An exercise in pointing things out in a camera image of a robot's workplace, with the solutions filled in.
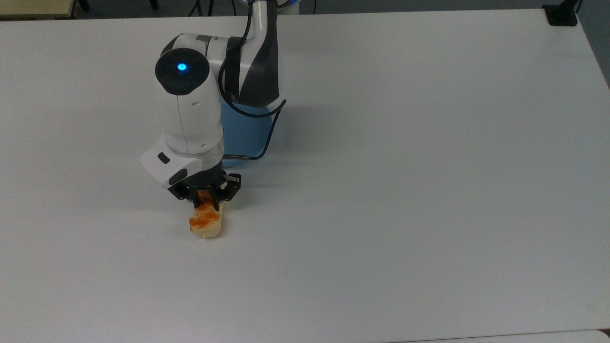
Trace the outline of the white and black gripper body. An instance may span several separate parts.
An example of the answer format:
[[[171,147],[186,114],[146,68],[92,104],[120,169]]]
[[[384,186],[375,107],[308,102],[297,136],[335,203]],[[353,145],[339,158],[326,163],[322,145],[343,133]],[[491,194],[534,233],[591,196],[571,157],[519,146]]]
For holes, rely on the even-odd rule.
[[[173,150],[159,138],[139,159],[148,174],[179,200],[192,200],[196,191],[216,187],[223,178],[224,141],[211,150],[186,154]]]

